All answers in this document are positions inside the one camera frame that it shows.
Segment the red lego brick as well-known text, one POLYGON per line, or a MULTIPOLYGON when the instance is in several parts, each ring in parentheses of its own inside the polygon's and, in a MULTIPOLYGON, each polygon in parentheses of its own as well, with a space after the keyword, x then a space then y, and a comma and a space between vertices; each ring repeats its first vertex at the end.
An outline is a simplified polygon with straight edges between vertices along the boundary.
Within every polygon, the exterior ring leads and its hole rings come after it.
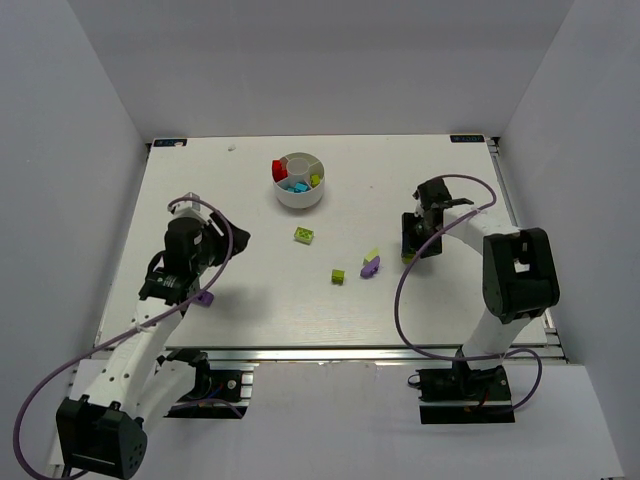
POLYGON ((280 160, 273 160, 272 161, 272 173, 275 172, 276 170, 286 170, 283 167, 283 164, 280 160))

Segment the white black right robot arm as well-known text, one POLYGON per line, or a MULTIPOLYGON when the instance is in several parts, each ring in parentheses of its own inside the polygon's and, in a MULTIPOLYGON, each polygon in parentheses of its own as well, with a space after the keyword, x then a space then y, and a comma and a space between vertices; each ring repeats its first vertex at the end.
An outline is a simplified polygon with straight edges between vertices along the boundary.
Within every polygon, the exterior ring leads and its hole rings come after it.
POLYGON ((559 302, 560 287, 543 229, 519 229, 494 216, 498 197, 485 181, 479 184, 487 189, 488 202, 453 197, 446 185, 449 178, 437 176, 416 187, 416 209, 402 218, 401 258, 412 267, 441 254, 446 235, 480 254, 485 309, 450 360, 453 381, 470 392, 495 377, 524 327, 559 302))

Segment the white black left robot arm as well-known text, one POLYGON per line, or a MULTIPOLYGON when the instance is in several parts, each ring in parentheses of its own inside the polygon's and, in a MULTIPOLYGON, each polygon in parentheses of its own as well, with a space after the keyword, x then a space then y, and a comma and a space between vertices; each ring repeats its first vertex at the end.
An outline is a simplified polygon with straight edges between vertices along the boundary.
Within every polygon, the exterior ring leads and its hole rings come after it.
POLYGON ((213 382, 204 352, 162 352, 188 299, 202 295, 201 276, 243 252, 250 237, 216 215, 191 212, 168 223, 164 248, 150 261, 139 291, 132 336, 117 343, 89 388, 64 399, 56 412, 66 470, 131 478, 155 424, 179 402, 209 395, 213 382))

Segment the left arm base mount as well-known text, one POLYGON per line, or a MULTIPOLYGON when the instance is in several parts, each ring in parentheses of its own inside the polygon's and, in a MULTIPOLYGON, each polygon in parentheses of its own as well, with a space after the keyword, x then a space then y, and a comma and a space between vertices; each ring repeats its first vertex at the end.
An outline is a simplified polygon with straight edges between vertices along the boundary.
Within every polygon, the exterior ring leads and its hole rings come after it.
POLYGON ((166 417, 239 420, 249 406, 253 374, 250 364, 211 364, 203 386, 183 396, 166 417))

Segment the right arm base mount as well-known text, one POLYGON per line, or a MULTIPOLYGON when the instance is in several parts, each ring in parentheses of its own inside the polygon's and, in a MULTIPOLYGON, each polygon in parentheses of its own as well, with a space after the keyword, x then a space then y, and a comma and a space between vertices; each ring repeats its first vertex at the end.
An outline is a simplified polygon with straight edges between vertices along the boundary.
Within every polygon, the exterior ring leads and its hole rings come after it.
POLYGON ((422 369, 416 374, 422 425, 515 422, 511 390, 502 366, 480 373, 448 368, 422 369))

